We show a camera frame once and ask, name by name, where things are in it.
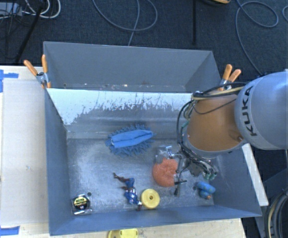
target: clamp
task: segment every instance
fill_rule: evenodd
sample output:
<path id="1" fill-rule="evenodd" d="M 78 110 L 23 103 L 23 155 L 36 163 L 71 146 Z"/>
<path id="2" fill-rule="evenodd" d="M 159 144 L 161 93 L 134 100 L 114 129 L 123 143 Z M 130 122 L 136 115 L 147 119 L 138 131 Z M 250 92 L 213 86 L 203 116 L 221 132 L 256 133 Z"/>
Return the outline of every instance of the clamp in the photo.
<path id="1" fill-rule="evenodd" d="M 51 82 L 48 78 L 48 67 L 47 67 L 47 61 L 46 56 L 42 55 L 41 57 L 42 66 L 43 66 L 43 72 L 39 72 L 34 68 L 34 66 L 31 64 L 29 60 L 24 60 L 24 65 L 30 70 L 30 72 L 36 77 L 38 82 L 41 84 L 41 87 L 43 89 L 45 88 L 51 88 Z"/>

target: yellow tape roll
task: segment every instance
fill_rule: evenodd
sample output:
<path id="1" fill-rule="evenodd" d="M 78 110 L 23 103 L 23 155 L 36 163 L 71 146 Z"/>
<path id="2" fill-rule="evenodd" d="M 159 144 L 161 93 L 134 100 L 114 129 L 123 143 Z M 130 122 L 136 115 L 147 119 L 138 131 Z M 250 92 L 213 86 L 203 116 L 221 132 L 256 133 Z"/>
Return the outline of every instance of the yellow tape roll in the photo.
<path id="1" fill-rule="evenodd" d="M 108 238 L 138 238 L 138 230 L 133 229 L 121 229 L 109 231 Z"/>
<path id="2" fill-rule="evenodd" d="M 154 209 L 159 205 L 160 197 L 155 190 L 149 188 L 140 195 L 140 201 L 146 208 Z"/>

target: blue toy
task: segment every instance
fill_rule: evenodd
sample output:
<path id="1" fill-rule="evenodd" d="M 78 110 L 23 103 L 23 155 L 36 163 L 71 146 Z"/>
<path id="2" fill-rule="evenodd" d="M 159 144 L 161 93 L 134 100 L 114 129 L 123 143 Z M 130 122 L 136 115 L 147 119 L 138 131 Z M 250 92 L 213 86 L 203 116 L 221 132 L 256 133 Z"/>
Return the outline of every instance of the blue toy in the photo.
<path id="1" fill-rule="evenodd" d="M 199 195 L 205 199 L 210 199 L 215 192 L 215 188 L 206 182 L 196 182 L 195 186 L 199 189 Z"/>
<path id="2" fill-rule="evenodd" d="M 140 211 L 140 209 L 142 208 L 142 202 L 138 200 L 138 195 L 134 187 L 135 179 L 119 177 L 115 173 L 113 173 L 113 175 L 114 178 L 125 183 L 126 186 L 121 187 L 122 189 L 125 190 L 124 196 L 127 198 L 128 203 L 137 204 L 138 205 L 137 211 Z"/>

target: bin floor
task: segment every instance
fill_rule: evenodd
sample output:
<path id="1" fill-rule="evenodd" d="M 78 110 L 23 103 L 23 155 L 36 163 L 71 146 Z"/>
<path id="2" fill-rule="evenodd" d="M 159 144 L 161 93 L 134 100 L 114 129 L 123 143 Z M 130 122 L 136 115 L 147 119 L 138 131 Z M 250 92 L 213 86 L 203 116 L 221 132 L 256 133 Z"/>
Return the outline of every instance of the bin floor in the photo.
<path id="1" fill-rule="evenodd" d="M 193 188 L 197 181 L 204 181 L 202 175 L 193 177 L 189 171 L 182 172 L 181 178 L 187 182 L 181 184 L 179 197 L 173 194 L 174 186 L 162 187 L 155 182 L 152 168 L 158 147 L 171 145 L 175 152 L 175 140 L 168 142 L 155 140 L 145 153 L 129 157 L 113 154 L 104 140 L 69 138 L 67 144 L 71 198 L 79 194 L 92 193 L 90 199 L 93 213 L 136 209 L 136 205 L 127 202 L 123 195 L 124 190 L 121 188 L 125 184 L 114 179 L 113 172 L 125 178 L 135 178 L 134 186 L 139 197 L 148 188 L 157 191 L 160 196 L 158 208 L 214 204 L 212 199 L 201 198 L 198 191 Z"/>

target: gray bin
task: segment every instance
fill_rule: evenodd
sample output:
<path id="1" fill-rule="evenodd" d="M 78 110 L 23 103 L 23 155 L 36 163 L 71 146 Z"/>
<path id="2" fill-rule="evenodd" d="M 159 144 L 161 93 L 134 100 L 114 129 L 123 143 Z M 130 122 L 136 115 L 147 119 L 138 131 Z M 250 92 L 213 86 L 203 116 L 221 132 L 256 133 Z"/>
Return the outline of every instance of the gray bin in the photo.
<path id="1" fill-rule="evenodd" d="M 212 160 L 220 173 L 211 200 L 194 190 L 202 176 L 183 172 L 179 197 L 152 177 L 158 147 L 177 149 L 180 108 L 193 91 L 220 82 L 211 51 L 44 42 L 44 54 L 52 83 L 45 91 L 50 235 L 261 216 L 242 149 Z M 135 123 L 156 134 L 152 147 L 124 158 L 111 153 L 107 136 Z M 137 212 L 113 172 L 134 177 L 139 195 L 156 190 L 158 207 Z M 88 192 L 93 212 L 73 215 L 71 198 Z"/>

